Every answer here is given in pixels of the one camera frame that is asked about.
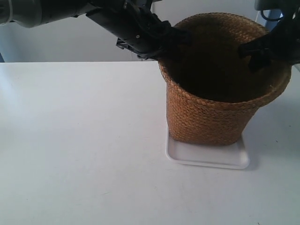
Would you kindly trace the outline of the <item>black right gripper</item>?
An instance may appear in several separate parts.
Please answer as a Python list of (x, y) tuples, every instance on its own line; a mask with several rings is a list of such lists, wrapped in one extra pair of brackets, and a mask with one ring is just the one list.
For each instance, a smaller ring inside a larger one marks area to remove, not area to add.
[(276, 5), (283, 17), (270, 35), (264, 35), (238, 47), (240, 59), (250, 57), (249, 70), (261, 70), (271, 65), (271, 59), (300, 62), (300, 2), (277, 0)]

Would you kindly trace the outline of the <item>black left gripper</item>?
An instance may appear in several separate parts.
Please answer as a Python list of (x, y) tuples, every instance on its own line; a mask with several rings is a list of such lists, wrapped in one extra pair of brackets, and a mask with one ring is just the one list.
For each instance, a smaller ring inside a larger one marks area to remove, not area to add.
[(191, 45), (189, 31), (161, 21), (151, 10), (154, 0), (89, 0), (86, 16), (114, 36), (116, 46), (140, 58), (180, 59), (182, 46)]

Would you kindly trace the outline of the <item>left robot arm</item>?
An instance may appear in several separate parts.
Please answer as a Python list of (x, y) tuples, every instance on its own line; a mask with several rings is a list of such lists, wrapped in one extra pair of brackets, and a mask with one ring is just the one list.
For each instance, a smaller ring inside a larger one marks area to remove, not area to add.
[(114, 36), (116, 46), (142, 59), (178, 58), (180, 45), (190, 45), (188, 31), (161, 21), (151, 0), (2, 0), (0, 23), (37, 27), (86, 15)]

